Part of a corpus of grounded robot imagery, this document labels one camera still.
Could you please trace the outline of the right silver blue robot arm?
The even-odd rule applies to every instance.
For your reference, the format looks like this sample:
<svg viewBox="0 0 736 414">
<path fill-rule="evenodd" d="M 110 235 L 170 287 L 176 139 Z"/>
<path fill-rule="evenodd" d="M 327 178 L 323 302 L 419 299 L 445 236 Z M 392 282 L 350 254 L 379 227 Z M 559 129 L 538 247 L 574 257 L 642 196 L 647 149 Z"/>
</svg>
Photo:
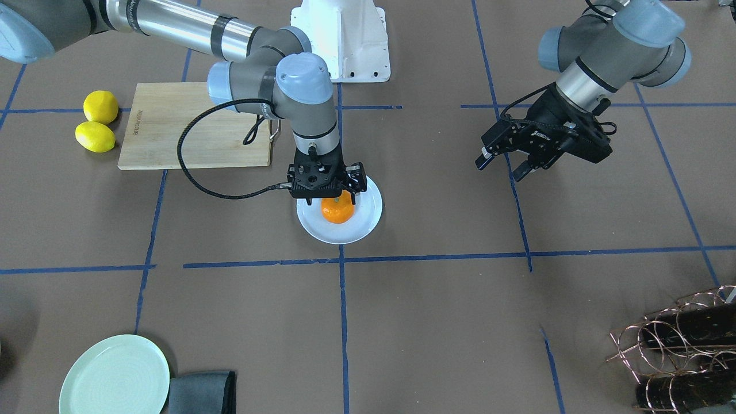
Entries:
<svg viewBox="0 0 736 414">
<path fill-rule="evenodd" d="M 362 163 L 343 160 L 333 84 L 308 35 L 294 26 L 271 30 L 235 16 L 178 1 L 3 1 L 2 57 L 29 64 L 90 35 L 136 32 L 217 58 L 208 74 L 214 106 L 192 120 L 177 142 L 177 162 L 200 191 L 225 198 L 198 183 L 184 163 L 182 145 L 205 116 L 231 108 L 264 120 L 289 120 L 296 144 L 284 183 L 295 199 L 349 197 L 367 189 Z"/>
</svg>

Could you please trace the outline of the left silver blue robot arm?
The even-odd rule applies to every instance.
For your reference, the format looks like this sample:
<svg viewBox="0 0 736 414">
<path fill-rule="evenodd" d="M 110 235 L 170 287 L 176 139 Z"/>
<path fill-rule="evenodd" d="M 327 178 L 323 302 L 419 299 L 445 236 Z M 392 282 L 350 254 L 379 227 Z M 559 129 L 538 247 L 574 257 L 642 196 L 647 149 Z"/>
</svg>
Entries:
<svg viewBox="0 0 736 414">
<path fill-rule="evenodd" d="M 599 163 L 612 154 L 611 123 L 599 116 L 629 82 L 668 87 L 681 81 L 692 52 L 681 38 L 683 18 L 660 1 L 589 1 L 570 26 L 547 30 L 537 48 L 542 68 L 559 78 L 528 94 L 535 101 L 523 118 L 508 108 L 481 137 L 476 167 L 512 152 L 527 155 L 512 172 L 521 181 L 547 170 L 564 154 Z"/>
</svg>

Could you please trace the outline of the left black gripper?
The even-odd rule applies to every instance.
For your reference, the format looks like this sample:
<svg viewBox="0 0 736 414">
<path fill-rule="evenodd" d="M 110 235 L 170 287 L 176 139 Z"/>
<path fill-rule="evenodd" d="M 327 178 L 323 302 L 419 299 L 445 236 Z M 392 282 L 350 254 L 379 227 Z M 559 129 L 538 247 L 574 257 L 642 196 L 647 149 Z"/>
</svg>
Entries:
<svg viewBox="0 0 736 414">
<path fill-rule="evenodd" d="M 476 158 L 477 170 L 484 170 L 496 157 L 524 152 L 524 160 L 512 172 L 522 181 L 539 168 L 551 167 L 565 153 L 591 163 L 612 155 L 610 136 L 597 117 L 610 106 L 607 97 L 599 98 L 592 111 L 580 110 L 568 102 L 551 83 L 507 105 L 499 120 L 481 137 L 483 147 Z"/>
</svg>

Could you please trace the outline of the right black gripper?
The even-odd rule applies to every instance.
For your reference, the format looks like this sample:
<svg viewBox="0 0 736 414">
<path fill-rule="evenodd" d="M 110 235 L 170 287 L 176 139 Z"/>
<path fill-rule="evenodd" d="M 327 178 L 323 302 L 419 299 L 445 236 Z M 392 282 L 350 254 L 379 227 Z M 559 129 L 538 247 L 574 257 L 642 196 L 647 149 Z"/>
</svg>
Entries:
<svg viewBox="0 0 736 414">
<path fill-rule="evenodd" d="M 299 149 L 296 150 L 294 161 L 295 168 L 299 171 L 302 167 L 303 172 L 314 172 L 314 173 L 338 173 L 343 172 L 346 168 L 343 159 L 342 145 L 338 144 L 331 152 L 324 153 L 322 155 L 316 152 L 303 153 Z M 351 205 L 357 204 L 358 191 L 351 187 L 347 187 L 344 190 L 345 197 L 351 202 Z M 315 199 L 313 192 L 308 192 L 303 199 L 306 205 L 312 205 Z"/>
</svg>

